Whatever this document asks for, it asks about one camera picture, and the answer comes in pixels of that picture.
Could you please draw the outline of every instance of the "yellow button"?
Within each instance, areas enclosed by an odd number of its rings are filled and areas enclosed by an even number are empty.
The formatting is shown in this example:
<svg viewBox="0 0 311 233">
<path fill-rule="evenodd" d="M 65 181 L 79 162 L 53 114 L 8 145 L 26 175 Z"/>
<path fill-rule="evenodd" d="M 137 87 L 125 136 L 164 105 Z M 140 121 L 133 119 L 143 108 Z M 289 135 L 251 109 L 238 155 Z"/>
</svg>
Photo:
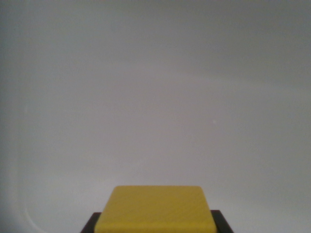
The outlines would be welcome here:
<svg viewBox="0 0 311 233">
<path fill-rule="evenodd" d="M 94 233 L 216 233 L 198 186 L 117 186 Z"/>
</svg>

